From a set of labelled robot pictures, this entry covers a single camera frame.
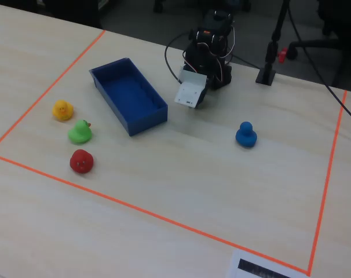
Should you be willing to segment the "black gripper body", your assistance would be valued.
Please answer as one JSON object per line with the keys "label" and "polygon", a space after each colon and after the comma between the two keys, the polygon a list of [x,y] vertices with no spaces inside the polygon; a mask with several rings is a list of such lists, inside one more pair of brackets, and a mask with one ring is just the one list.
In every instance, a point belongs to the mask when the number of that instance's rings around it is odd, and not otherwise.
{"label": "black gripper body", "polygon": [[197,108],[203,102],[208,91],[209,79],[206,75],[196,75],[192,85],[192,105],[194,108]]}

